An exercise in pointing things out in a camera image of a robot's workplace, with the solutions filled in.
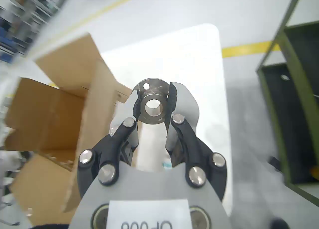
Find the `green metal frame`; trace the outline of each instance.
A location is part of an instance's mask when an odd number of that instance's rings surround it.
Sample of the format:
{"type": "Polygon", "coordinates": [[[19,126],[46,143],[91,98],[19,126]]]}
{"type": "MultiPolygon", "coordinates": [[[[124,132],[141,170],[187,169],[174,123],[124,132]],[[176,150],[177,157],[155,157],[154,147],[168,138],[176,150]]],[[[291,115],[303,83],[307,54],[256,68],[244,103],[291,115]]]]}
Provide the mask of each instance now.
{"type": "Polygon", "coordinates": [[[259,76],[260,84],[262,87],[262,92],[263,92],[264,98],[266,100],[266,105],[267,105],[267,108],[268,108],[268,111],[270,114],[270,119],[272,122],[274,134],[275,134],[275,139],[276,139],[277,148],[278,148],[278,154],[279,154],[280,163],[281,163],[281,172],[284,175],[284,183],[289,189],[293,190],[295,193],[299,194],[300,196],[304,197],[306,200],[310,201],[311,203],[313,203],[314,205],[319,207],[319,199],[318,198],[305,192],[304,190],[299,188],[298,185],[291,183],[290,170],[289,170],[289,165],[288,165],[288,160],[287,160],[287,155],[286,155],[286,149],[285,149],[281,129],[279,126],[277,113],[276,113],[273,101],[271,99],[271,96],[270,96],[270,92],[268,89],[268,85],[266,83],[264,73],[261,69],[258,70],[257,73],[259,76]]]}
{"type": "Polygon", "coordinates": [[[295,8],[296,8],[296,5],[298,3],[299,0],[291,0],[290,1],[290,4],[289,4],[289,7],[285,13],[285,16],[283,18],[283,20],[281,21],[281,24],[276,32],[276,35],[273,39],[273,41],[271,42],[271,45],[269,46],[268,50],[266,51],[266,54],[264,55],[262,61],[260,62],[260,65],[258,66],[258,69],[257,70],[260,70],[261,67],[263,66],[263,64],[265,63],[265,61],[267,60],[267,58],[269,57],[269,54],[270,52],[273,50],[273,48],[275,47],[276,43],[277,43],[277,39],[278,39],[278,36],[284,31],[291,15],[293,14],[295,8]]]}
{"type": "Polygon", "coordinates": [[[273,101],[270,96],[269,88],[268,88],[264,73],[262,71],[262,68],[264,67],[264,64],[266,60],[268,59],[271,51],[273,50],[275,45],[278,43],[287,61],[288,70],[294,81],[297,94],[299,96],[300,102],[302,104],[302,108],[304,110],[304,115],[308,124],[310,136],[313,142],[313,148],[315,151],[316,160],[319,166],[319,128],[318,128],[319,107],[316,103],[310,83],[308,82],[308,79],[306,77],[302,64],[300,63],[298,56],[296,55],[291,43],[289,42],[287,35],[285,34],[285,29],[287,28],[286,25],[291,15],[293,14],[298,1],[299,0],[290,1],[289,7],[285,13],[283,20],[281,21],[281,24],[276,32],[276,35],[257,68],[257,74],[259,76],[264,98],[266,100],[268,111],[270,113],[270,119],[272,122],[272,127],[273,127],[275,138],[276,138],[276,143],[277,143],[278,153],[280,157],[282,173],[284,175],[285,185],[291,190],[293,190],[294,192],[296,192],[297,194],[299,194],[300,196],[304,197],[305,199],[307,199],[308,201],[310,201],[311,203],[319,207],[318,198],[302,190],[300,187],[298,187],[298,185],[291,183],[289,164],[287,160],[286,148],[284,145],[282,131],[279,125],[278,116],[277,116],[273,101]]]}
{"type": "Polygon", "coordinates": [[[312,145],[315,151],[317,164],[319,165],[319,107],[316,98],[313,95],[311,86],[298,56],[284,32],[279,35],[278,43],[286,58],[288,70],[294,81],[313,142],[312,145]]]}

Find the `white tabletop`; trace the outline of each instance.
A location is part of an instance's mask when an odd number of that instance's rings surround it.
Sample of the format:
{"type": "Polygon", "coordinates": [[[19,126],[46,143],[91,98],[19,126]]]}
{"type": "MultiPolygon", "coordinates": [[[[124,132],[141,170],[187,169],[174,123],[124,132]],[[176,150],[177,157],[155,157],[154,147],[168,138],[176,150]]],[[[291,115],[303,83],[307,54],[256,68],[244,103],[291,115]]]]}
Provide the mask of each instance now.
{"type": "MultiPolygon", "coordinates": [[[[147,78],[184,84],[199,106],[196,135],[227,161],[223,206],[232,209],[232,159],[222,53],[217,28],[203,24],[102,53],[117,81],[133,88],[147,78]]],[[[164,124],[145,125],[137,168],[159,171],[164,155],[164,124]]]]}

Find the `silver bolt head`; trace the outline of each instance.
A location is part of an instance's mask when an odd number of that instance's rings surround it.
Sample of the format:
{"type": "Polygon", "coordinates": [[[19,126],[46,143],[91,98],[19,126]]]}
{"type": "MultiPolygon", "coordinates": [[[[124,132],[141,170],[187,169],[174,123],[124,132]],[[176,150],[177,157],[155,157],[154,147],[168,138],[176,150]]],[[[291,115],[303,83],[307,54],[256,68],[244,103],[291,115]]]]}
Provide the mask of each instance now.
{"type": "Polygon", "coordinates": [[[182,114],[174,114],[173,115],[173,121],[176,124],[182,124],[185,120],[185,117],[182,114]]]}
{"type": "Polygon", "coordinates": [[[203,186],[206,182],[206,174],[201,167],[192,167],[188,172],[188,176],[190,181],[197,186],[203,186]]]}
{"type": "Polygon", "coordinates": [[[115,132],[117,131],[117,129],[119,128],[119,126],[114,126],[110,128],[110,136],[112,137],[115,132]]]}
{"type": "Polygon", "coordinates": [[[123,121],[123,125],[127,128],[131,128],[135,123],[135,120],[133,118],[126,118],[124,121],[123,121]]]}
{"type": "Polygon", "coordinates": [[[91,161],[92,159],[92,156],[93,156],[93,153],[92,151],[90,150],[85,150],[83,151],[80,156],[79,156],[79,161],[83,164],[87,164],[91,161]]]}
{"type": "Polygon", "coordinates": [[[115,167],[112,164],[102,166],[98,174],[99,182],[103,185],[110,183],[115,177],[115,172],[115,167]]]}
{"type": "Polygon", "coordinates": [[[218,166],[218,167],[223,167],[226,163],[225,158],[219,154],[219,153],[214,153],[213,154],[213,163],[218,166]]]}

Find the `yellow floor line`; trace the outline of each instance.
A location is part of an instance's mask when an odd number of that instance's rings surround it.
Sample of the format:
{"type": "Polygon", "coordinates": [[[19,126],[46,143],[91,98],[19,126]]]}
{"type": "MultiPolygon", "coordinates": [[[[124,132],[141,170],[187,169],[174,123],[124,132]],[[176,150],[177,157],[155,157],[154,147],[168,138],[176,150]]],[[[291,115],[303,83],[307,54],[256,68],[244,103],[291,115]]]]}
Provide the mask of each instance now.
{"type": "Polygon", "coordinates": [[[84,26],[85,24],[97,19],[98,17],[100,17],[101,15],[107,13],[108,11],[113,10],[114,8],[126,3],[129,0],[119,0],[115,3],[113,3],[112,5],[106,6],[103,9],[101,9],[100,11],[89,15],[88,17],[86,17],[85,19],[81,20],[80,22],[70,26],[69,28],[67,28],[65,31],[61,32],[60,34],[54,36],[53,38],[49,39],[46,43],[41,44],[40,46],[34,48],[31,53],[37,52],[42,50],[44,47],[51,45],[52,43],[55,43],[56,41],[58,41],[59,39],[65,37],[67,34],[75,31],[76,29],[84,26]]]}
{"type": "MultiPolygon", "coordinates": [[[[223,57],[238,57],[257,53],[265,53],[271,44],[271,41],[242,45],[237,47],[226,47],[222,49],[223,57]]],[[[280,51],[279,45],[275,45],[273,51],[280,51]]]]}

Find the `metal flange bushing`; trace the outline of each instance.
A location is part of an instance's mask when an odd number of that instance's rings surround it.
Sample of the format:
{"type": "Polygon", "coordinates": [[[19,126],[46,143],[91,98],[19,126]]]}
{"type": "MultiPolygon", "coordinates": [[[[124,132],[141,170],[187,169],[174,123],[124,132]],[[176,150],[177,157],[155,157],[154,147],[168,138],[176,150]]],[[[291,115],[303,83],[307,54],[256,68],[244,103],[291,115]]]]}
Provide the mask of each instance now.
{"type": "Polygon", "coordinates": [[[133,88],[133,91],[134,90],[139,91],[141,97],[141,114],[139,121],[150,125],[164,122],[169,84],[161,79],[149,78],[139,82],[133,88]],[[158,100],[158,106],[150,106],[148,102],[151,100],[158,100]]]}

